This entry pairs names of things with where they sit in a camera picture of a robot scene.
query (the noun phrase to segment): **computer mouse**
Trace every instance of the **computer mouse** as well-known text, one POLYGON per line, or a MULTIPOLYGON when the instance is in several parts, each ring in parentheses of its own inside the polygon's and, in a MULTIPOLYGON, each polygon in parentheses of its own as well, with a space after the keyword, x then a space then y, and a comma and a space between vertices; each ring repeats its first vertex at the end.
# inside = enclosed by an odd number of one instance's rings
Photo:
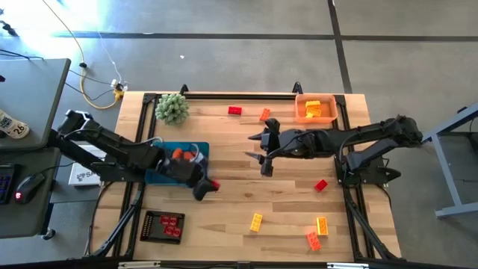
POLYGON ((15 202, 21 205, 29 203, 44 181, 45 176, 42 173, 25 177, 16 188, 15 202))

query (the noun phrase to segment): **blue tray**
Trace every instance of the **blue tray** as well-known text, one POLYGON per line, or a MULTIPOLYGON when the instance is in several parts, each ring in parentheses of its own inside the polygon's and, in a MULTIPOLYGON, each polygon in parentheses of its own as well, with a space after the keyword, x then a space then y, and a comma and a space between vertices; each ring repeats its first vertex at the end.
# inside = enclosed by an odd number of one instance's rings
MULTIPOLYGON (((206 142, 154 142, 153 146, 160 146, 167 151, 166 154, 170 157, 174 150, 177 148, 182 149, 183 151, 188 151, 190 149, 194 150, 194 147, 191 144, 194 143, 199 147, 199 151, 209 159, 209 143, 206 142)), ((204 167, 206 170, 206 176, 208 175, 208 166, 204 167)), ((168 176, 162 176, 156 173, 153 169, 148 169, 146 175, 144 176, 144 181, 146 184, 151 185, 173 185, 173 186, 186 186, 185 184, 179 184, 176 180, 171 179, 168 176)))

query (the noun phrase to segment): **yellow lego brick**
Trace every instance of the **yellow lego brick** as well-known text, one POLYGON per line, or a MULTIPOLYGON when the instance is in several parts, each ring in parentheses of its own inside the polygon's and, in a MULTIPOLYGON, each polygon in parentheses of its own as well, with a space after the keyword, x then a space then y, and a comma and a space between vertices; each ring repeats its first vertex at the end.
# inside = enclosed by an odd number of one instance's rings
POLYGON ((320 106, 320 101, 307 101, 305 102, 305 107, 306 108, 309 108, 309 107, 319 107, 320 106))
POLYGON ((322 111, 318 108, 307 108, 307 114, 312 114, 313 117, 320 117, 322 111))
POLYGON ((259 228, 261 227, 262 215, 254 213, 254 218, 251 222, 251 231, 259 232, 259 228))
POLYGON ((317 234, 329 235, 329 230, 327 229, 327 219, 325 217, 317 218, 317 234))

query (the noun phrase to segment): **wooden table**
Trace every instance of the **wooden table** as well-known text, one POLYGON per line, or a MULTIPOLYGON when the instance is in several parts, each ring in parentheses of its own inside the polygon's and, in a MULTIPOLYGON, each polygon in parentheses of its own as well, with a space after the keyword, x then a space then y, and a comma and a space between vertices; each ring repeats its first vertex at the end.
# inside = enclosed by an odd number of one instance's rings
MULTIPOLYGON (((127 92, 122 101, 116 133, 130 140, 136 136, 143 94, 127 92)), ((351 128, 370 124, 364 95, 347 94, 346 101, 351 128)), ((259 142, 247 137, 264 129, 264 123, 258 119, 263 108, 270 109, 270 117, 279 120, 282 130, 331 128, 331 124, 295 123, 294 101, 193 99, 189 102, 190 117, 182 126, 165 126, 158 121, 155 135, 172 141, 209 142, 210 176, 219 180, 221 188, 197 202, 191 189, 148 185, 137 231, 135 260, 353 260, 344 196, 331 158, 276 158, 274 175, 267 178, 261 177, 257 161, 243 153, 261 151, 259 142), (230 105, 242 107, 242 115, 228 115, 230 105), (318 193, 313 186, 321 179, 329 185, 318 193), (181 244, 140 241, 139 233, 146 210, 186 214, 181 244), (258 233, 249 230, 255 212, 264 216, 258 233), (315 219, 319 216, 327 218, 329 236, 320 237, 321 250, 311 251, 305 234, 316 230, 315 219)), ((152 108, 149 108, 146 125, 151 114, 152 108)), ((146 139, 148 131, 145 129, 143 139, 146 139)), ((364 185, 363 188, 370 225, 388 249, 400 256, 386 195, 374 185, 364 185)), ((116 226, 124 189, 124 183, 113 184, 99 203, 93 230, 93 250, 98 249, 116 226)), ((365 253, 363 233, 358 224, 357 227, 361 251, 365 253)), ((123 249, 127 245, 129 231, 130 228, 126 227, 123 249)))

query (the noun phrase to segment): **gray floor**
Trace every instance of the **gray floor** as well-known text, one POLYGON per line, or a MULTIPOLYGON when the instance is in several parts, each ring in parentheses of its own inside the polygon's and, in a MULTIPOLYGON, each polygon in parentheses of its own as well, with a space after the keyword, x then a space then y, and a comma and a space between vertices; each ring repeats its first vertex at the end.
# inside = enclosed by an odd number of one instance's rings
MULTIPOLYGON (((326 0, 49 3, 75 31, 332 34, 326 0)), ((335 4, 342 34, 478 35, 474 14, 478 2, 473 0, 335 0, 335 4)), ((4 20, 18 29, 21 38, 1 33, 0 48, 45 58, 67 57, 73 61, 72 69, 79 71, 81 59, 74 41, 49 37, 49 32, 64 29, 41 1, 25 9, 12 0, 5 7, 4 20)), ((116 78, 100 40, 79 41, 90 75, 108 82, 116 78)), ((198 91, 288 92, 299 80, 307 92, 344 92, 331 40, 109 39, 104 45, 131 90, 178 90, 186 83, 198 91)), ((476 42, 344 42, 353 92, 366 95, 372 120, 405 114, 414 117, 423 132, 478 101, 477 52, 476 42)), ((77 87, 78 76, 70 73, 68 82, 77 87)), ((86 89, 98 96, 108 86, 88 81, 86 89)), ((107 95, 97 103, 106 105, 112 99, 107 95)), ((67 109, 75 109, 91 112, 113 129, 119 107, 97 111, 65 87, 55 125, 67 109)), ((452 201, 433 147, 398 149, 387 157, 390 167, 403 173, 389 189, 403 257, 478 267, 478 214, 435 219, 434 210, 452 201)), ((51 226, 57 237, 48 242, 1 240, 0 264, 81 256, 92 210, 91 202, 55 207, 51 226), (18 249, 22 255, 15 254, 18 249)))

